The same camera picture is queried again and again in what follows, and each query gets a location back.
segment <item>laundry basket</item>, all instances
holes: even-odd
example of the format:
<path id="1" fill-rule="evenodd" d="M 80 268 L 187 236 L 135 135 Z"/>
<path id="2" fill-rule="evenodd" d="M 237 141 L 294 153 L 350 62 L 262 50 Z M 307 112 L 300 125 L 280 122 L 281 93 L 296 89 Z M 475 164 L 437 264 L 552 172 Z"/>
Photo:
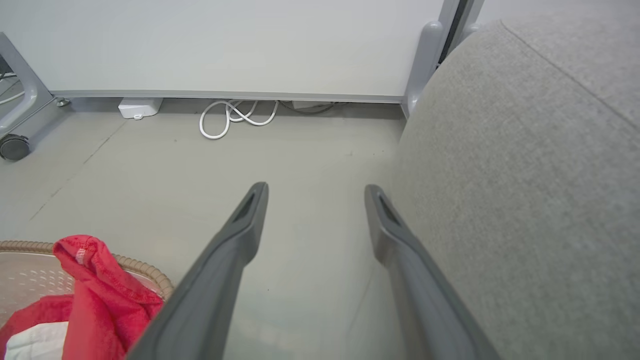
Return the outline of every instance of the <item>laundry basket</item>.
<path id="1" fill-rule="evenodd" d="M 52 243 L 35 241 L 0 242 L 0 326 L 9 317 L 46 295 L 74 292 L 74 279 L 53 256 Z M 113 254 L 120 267 L 158 294 L 164 301 L 173 293 L 173 285 L 155 267 Z"/>

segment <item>white cloth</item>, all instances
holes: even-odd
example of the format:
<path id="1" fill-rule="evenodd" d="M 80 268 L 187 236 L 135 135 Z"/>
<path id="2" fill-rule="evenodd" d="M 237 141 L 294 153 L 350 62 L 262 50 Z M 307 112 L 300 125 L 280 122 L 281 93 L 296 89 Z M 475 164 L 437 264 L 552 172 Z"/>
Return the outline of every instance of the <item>white cloth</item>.
<path id="1" fill-rule="evenodd" d="M 6 343 L 4 360 L 62 359 L 69 322 L 40 323 L 13 335 Z"/>

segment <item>white cable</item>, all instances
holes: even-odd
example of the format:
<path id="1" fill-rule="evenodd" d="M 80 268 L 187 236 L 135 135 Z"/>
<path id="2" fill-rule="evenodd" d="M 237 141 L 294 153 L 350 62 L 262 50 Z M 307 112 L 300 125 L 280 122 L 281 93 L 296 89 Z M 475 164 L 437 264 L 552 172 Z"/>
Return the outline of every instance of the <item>white cable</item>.
<path id="1" fill-rule="evenodd" d="M 0 101 L 0 105 L 6 104 L 6 103 L 10 102 L 11 100 L 19 98 L 22 95 L 24 95 L 24 91 L 19 93 L 19 94 L 17 94 L 17 95 L 11 96 L 9 99 L 5 99 L 5 100 Z"/>
<path id="2" fill-rule="evenodd" d="M 269 124 L 273 120 L 273 118 L 276 116 L 276 111 L 278 110 L 278 101 L 276 101 L 276 104 L 273 107 L 273 112 L 271 113 L 271 116 L 264 122 L 255 122 L 249 119 L 249 116 L 253 114 L 253 111 L 255 110 L 255 107 L 258 105 L 258 102 L 257 101 L 253 102 L 253 106 L 251 107 L 251 110 L 246 115 L 241 113 L 240 110 L 236 108 L 236 106 L 240 105 L 242 102 L 243 101 L 240 101 L 240 100 L 229 100 L 229 101 L 219 100 L 219 101 L 212 102 L 209 106 L 206 107 L 206 109 L 202 112 L 202 115 L 200 116 L 200 133 L 207 139 L 217 140 L 222 136 L 226 135 L 227 131 L 229 131 L 229 125 L 231 124 L 231 122 L 240 122 L 244 120 L 251 125 L 264 126 L 266 124 Z M 209 135 L 204 131 L 204 117 L 207 115 L 207 112 L 212 107 L 219 104 L 225 105 L 225 115 L 227 117 L 227 123 L 225 124 L 225 129 L 220 134 Z M 236 114 L 240 115 L 240 117 L 239 118 L 231 117 L 231 110 L 233 110 Z"/>

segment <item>metal frame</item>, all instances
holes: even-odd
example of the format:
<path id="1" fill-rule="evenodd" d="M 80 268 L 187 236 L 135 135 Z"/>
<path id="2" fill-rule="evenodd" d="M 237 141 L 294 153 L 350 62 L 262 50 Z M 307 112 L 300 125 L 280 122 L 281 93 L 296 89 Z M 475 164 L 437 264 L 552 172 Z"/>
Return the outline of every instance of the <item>metal frame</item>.
<path id="1" fill-rule="evenodd" d="M 349 94 L 294 94 L 287 92 L 166 91 L 166 90 L 51 90 L 55 97 L 176 97 L 187 99 L 241 99 L 283 101 L 337 101 L 400 104 L 401 96 Z"/>
<path id="2" fill-rule="evenodd" d="M 1 138 L 53 101 L 54 97 L 4 33 L 0 33 L 0 54 L 18 75 L 24 89 L 24 97 L 20 104 L 0 119 Z"/>
<path id="3" fill-rule="evenodd" d="M 445 0 L 438 21 L 429 22 L 422 29 L 401 104 L 406 118 L 413 112 L 424 87 L 438 66 L 458 3 L 459 0 Z"/>
<path id="4" fill-rule="evenodd" d="M 451 51 L 460 45 L 460 43 L 469 35 L 480 29 L 480 24 L 477 24 L 476 20 L 478 19 L 478 15 L 480 14 L 480 9 L 483 4 L 484 0 L 467 0 L 460 19 L 461 26 L 458 26 L 455 29 L 453 41 L 451 42 L 451 46 L 447 49 L 447 55 L 449 55 Z"/>

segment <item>caster wheel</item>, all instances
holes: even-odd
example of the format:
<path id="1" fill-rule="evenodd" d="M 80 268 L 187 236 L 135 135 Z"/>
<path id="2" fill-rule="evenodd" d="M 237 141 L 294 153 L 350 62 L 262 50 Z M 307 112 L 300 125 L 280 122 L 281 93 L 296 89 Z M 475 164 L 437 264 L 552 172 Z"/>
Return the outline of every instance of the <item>caster wheel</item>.
<path id="1" fill-rule="evenodd" d="M 18 161 L 27 156 L 31 149 L 29 149 L 29 142 L 25 136 L 9 134 L 0 139 L 0 157 L 6 160 Z"/>

